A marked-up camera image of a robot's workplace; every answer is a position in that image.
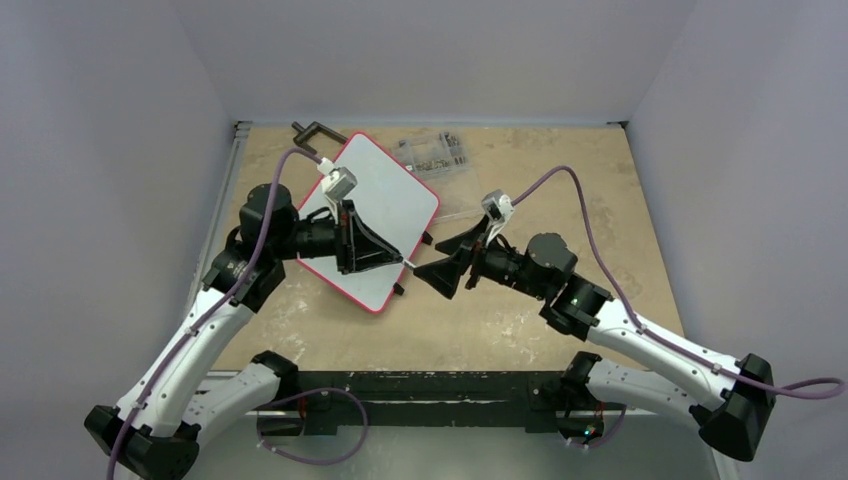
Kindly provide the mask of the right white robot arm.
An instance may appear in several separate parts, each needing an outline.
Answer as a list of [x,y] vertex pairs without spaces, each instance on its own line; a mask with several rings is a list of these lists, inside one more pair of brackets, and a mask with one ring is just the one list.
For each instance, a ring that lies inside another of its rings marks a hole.
[[714,450],[750,462],[776,396],[770,363],[709,350],[637,315],[622,300],[575,271],[577,256],[557,233],[534,235],[524,251],[502,236],[484,241],[488,221],[436,244],[444,257],[413,274],[447,299],[458,288],[491,280],[542,301],[548,326],[565,336],[615,350],[644,366],[625,372],[602,360],[564,376],[561,392],[576,407],[592,400],[632,405],[691,421]]

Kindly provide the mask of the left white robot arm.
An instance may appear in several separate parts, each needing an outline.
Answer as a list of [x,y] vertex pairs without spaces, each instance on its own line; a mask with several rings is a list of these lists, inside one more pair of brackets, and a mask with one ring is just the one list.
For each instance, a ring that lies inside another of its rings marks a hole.
[[297,365],[272,351],[255,355],[228,381],[199,392],[225,346],[285,279],[285,262],[300,258],[331,258],[344,274],[403,260],[363,222],[350,200],[301,217],[285,186],[252,189],[239,225],[156,362],[116,405],[97,405],[85,419],[86,430],[109,458],[109,476],[124,467],[144,479],[181,479],[201,447],[239,416],[265,405],[302,408]]

